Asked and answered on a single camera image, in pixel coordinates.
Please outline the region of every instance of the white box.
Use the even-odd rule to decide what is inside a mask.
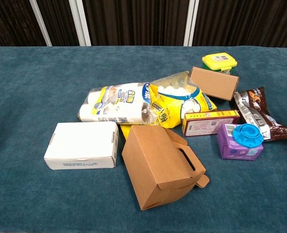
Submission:
[[[115,122],[58,123],[44,160],[53,170],[113,168],[117,148]]]

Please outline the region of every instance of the purple box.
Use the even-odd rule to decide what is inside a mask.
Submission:
[[[239,125],[222,124],[219,129],[217,139],[222,159],[239,159],[239,160],[255,160],[263,150],[260,145],[255,148],[246,148],[238,143],[232,137],[234,128]]]

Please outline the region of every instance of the cardboard box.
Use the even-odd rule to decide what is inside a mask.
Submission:
[[[122,156],[141,210],[174,202],[209,182],[187,142],[160,126],[133,125]]]
[[[263,146],[246,148],[233,139],[233,130],[238,125],[222,124],[217,135],[222,159],[255,160],[262,152]]]
[[[239,77],[193,67],[190,82],[196,84],[205,94],[224,100],[231,100]]]
[[[53,170],[112,168],[117,148],[115,122],[58,123],[44,160]]]
[[[217,134],[221,124],[235,124],[238,119],[237,110],[186,113],[182,124],[183,135],[192,137]]]

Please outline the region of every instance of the dark curtain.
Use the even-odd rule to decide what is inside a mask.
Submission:
[[[92,45],[183,45],[188,0],[83,0]]]
[[[29,0],[0,0],[0,46],[46,46]]]
[[[193,45],[287,47],[287,0],[200,0]]]
[[[68,0],[37,0],[53,46],[79,46]]]

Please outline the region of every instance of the chocolate bag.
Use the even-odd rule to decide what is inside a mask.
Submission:
[[[235,92],[234,99],[244,121],[257,126],[264,141],[287,139],[287,127],[279,124],[268,113],[264,87]]]

